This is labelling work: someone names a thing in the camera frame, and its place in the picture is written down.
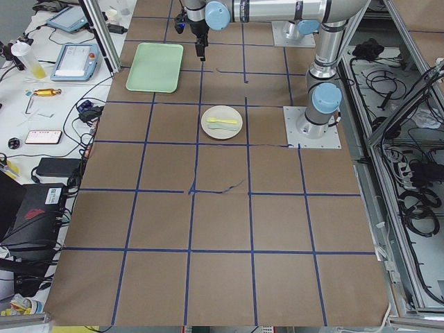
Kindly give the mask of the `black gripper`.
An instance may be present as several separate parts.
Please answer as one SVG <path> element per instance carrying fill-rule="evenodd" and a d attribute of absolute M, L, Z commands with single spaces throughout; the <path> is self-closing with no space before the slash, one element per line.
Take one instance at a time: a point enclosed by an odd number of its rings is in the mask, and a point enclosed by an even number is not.
<path fill-rule="evenodd" d="M 205 61 L 205 48 L 208 47 L 209 26 L 205 21 L 205 7 L 187 9 L 187 18 L 192 33 L 196 36 L 196 55 L 201 62 Z"/>

